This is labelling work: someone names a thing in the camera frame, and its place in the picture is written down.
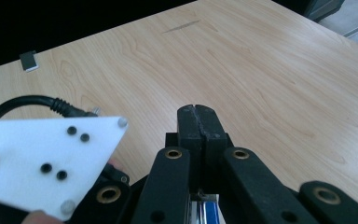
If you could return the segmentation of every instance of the white triangular marker board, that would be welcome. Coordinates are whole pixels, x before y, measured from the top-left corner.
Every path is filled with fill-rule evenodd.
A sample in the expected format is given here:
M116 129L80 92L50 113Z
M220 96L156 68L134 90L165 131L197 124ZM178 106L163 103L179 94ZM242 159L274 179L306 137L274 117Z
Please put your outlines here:
M70 126L76 134L67 133ZM0 120L0 203L69 219L62 204L79 205L127 127L122 117ZM83 133L89 141L80 140ZM52 167L46 174L44 163ZM64 180L57 178L61 170Z

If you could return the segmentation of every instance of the black cable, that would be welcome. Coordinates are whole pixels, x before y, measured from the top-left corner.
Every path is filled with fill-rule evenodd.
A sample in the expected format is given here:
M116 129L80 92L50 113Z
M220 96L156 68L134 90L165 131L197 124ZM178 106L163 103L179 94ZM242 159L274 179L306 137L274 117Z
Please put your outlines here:
M96 117L91 112L78 109L60 98L51 98L43 95L27 95L8 100L0 105L0 118L7 112L24 105L44 105L48 106L52 111L63 115L65 118L71 117Z

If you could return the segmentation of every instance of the black mechanical arm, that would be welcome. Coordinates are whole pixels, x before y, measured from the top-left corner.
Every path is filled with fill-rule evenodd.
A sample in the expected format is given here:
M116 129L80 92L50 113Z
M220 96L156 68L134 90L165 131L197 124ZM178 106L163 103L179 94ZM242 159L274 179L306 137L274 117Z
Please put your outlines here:
M218 195L226 223L358 223L358 203L339 188L311 181L284 186L249 149L234 147L204 105L177 111L149 175L132 186L107 164L66 223L192 223L191 202ZM0 223L27 213L0 204Z

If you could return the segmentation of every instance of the dark floor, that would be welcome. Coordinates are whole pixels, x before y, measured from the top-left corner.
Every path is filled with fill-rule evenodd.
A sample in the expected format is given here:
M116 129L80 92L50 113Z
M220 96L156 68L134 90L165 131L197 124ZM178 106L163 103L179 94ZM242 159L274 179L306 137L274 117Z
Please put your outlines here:
M0 65L193 1L0 1Z

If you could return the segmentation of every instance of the wooden table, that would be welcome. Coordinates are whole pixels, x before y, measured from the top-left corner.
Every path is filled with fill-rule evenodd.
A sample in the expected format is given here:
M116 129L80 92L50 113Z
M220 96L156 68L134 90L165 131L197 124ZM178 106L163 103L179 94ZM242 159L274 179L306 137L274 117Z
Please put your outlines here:
M322 180L358 201L358 44L269 0L199 0L0 66L0 104L43 94L130 128L114 155L148 174L176 110L213 108L284 185ZM58 117L44 107L5 119Z

